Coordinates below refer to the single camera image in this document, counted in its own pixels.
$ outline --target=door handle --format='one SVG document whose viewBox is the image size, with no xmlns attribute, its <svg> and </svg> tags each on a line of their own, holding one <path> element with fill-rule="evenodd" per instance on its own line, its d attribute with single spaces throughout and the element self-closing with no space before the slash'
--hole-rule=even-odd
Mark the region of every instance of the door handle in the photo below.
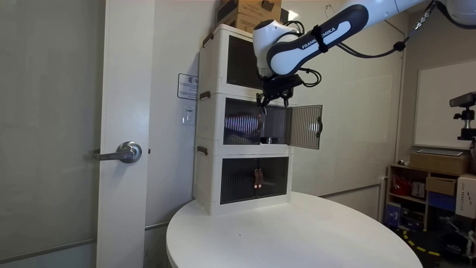
<svg viewBox="0 0 476 268">
<path fill-rule="evenodd" d="M 99 150 L 94 150 L 94 158 L 99 161 L 120 160 L 123 163 L 131 164 L 142 156 L 142 148 L 135 142 L 123 142 L 119 144 L 115 153 L 100 154 Z"/>
</svg>

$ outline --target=white round table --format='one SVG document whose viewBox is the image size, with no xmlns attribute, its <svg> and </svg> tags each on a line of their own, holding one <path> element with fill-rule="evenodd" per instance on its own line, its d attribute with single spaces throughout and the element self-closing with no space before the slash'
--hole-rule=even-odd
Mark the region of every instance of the white round table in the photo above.
<svg viewBox="0 0 476 268">
<path fill-rule="evenodd" d="M 422 268 L 376 220 L 296 192 L 291 203 L 220 216 L 194 200 L 170 221 L 167 254 L 173 268 Z"/>
</svg>

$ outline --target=cabinet shelf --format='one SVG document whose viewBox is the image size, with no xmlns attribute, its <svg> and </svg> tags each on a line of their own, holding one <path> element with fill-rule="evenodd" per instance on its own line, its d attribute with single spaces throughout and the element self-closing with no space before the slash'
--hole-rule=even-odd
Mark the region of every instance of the cabinet shelf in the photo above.
<svg viewBox="0 0 476 268">
<path fill-rule="evenodd" d="M 413 201 L 413 202 L 417 202 L 417 203 L 421 203 L 421 204 L 424 204 L 426 205 L 426 200 L 421 200 L 421 199 L 418 199 L 418 198 L 415 198 L 415 197 L 411 197 L 411 196 L 400 196 L 400 195 L 396 195 L 394 193 L 388 193 L 388 195 L 390 196 L 396 196 L 398 198 L 402 198 L 402 199 L 406 199 L 406 200 L 409 200 L 409 201 Z"/>
</svg>

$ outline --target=open cabinet door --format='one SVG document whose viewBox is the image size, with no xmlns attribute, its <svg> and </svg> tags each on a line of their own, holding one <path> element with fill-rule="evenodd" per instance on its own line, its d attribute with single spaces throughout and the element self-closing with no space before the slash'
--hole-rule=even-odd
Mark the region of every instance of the open cabinet door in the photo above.
<svg viewBox="0 0 476 268">
<path fill-rule="evenodd" d="M 142 267 L 153 32 L 154 0 L 106 0 L 100 152 L 134 141 L 142 156 L 100 162 L 98 268 Z"/>
<path fill-rule="evenodd" d="M 288 145 L 319 149 L 322 132 L 322 105 L 298 106 L 289 108 Z"/>
</svg>

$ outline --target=white door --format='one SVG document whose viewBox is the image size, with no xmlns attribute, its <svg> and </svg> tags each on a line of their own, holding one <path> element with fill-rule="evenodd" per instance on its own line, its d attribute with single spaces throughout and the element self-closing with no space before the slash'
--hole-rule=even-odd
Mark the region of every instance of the white door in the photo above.
<svg viewBox="0 0 476 268">
<path fill-rule="evenodd" d="M 142 267 L 153 28 L 154 0 L 0 1 L 0 264 Z"/>
</svg>

